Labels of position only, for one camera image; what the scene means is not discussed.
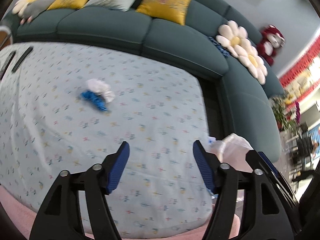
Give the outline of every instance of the red decoration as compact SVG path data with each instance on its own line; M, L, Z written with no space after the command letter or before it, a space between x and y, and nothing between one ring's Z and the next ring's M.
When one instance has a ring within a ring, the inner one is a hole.
M304 93L303 95L299 96L294 102L292 102L290 105L287 106L287 109L291 109L293 106L295 106L296 102L301 102L303 99L305 99L308 95L312 93L313 90L316 89L316 87L320 84L320 79L313 83Z
M313 62L313 59L318 56L320 52L320 36L311 45L310 49L299 59L299 61L279 80L282 87L286 87L293 80L295 80L305 69L307 69Z

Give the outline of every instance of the green sofa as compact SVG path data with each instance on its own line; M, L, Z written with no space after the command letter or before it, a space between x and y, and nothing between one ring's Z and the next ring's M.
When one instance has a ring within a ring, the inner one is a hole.
M18 16L9 13L2 24L11 28L14 42L62 41L116 49L215 80L226 134L246 138L255 150L277 161L281 144L268 98L284 92L278 78L265 62L268 76L261 86L237 59L225 58L207 38L215 37L228 20L246 28L252 44L260 42L259 31L223 0L192 0L185 26L135 12L141 1L127 12L98 6L45 11L21 26Z

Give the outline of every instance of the bed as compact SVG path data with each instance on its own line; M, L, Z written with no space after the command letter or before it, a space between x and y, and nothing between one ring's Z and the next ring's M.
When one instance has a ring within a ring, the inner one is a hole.
M169 237L206 222L211 195L192 144L207 142L208 131L195 77L137 55L69 43L14 44L0 52L1 64L13 50L0 83L0 183L11 196L37 212L61 170L85 171L127 141L128 163L107 196L121 237ZM80 96L91 78L116 94L105 112ZM83 194L80 203L90 233Z

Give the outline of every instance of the gray plush toy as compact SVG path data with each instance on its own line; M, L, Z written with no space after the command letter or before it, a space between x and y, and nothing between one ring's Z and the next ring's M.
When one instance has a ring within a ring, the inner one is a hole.
M55 0L36 0L27 5L23 11L23 16L20 24L24 24L27 20L30 23L34 18L36 18L40 13L47 10L50 5L53 4Z

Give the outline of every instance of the metal screw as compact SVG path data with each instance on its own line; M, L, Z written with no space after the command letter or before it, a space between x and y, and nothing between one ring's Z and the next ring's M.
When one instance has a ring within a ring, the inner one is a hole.
M230 169L230 165L228 163L221 163L220 168L223 170L228 170Z
M65 177L65 176L67 176L69 174L69 171L61 171L60 172L60 176L61 177Z
M102 165L101 164L95 164L92 166L92 169L94 171L98 171L98 170L101 170L102 169Z
M255 169L255 170L254 170L254 173L257 174L257 175L262 175L262 174L263 174L263 171L260 170L260 169Z

